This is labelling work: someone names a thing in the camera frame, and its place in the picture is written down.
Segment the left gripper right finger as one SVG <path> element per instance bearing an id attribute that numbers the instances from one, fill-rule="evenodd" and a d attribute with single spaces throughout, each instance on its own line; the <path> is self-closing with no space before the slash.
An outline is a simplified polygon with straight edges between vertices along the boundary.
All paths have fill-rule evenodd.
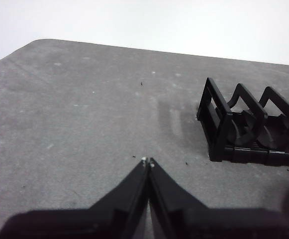
<path id="1" fill-rule="evenodd" d="M 262 208 L 209 208 L 149 159 L 150 203 L 168 239 L 289 239 L 289 219 Z"/>

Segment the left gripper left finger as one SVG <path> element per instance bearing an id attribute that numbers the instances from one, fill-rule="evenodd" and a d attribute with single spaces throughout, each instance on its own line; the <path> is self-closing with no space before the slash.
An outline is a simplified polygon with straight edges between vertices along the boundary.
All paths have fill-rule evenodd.
<path id="1" fill-rule="evenodd" d="M 130 239 L 147 206 L 149 166 L 143 158 L 90 208 L 16 214 L 0 230 L 0 239 Z"/>

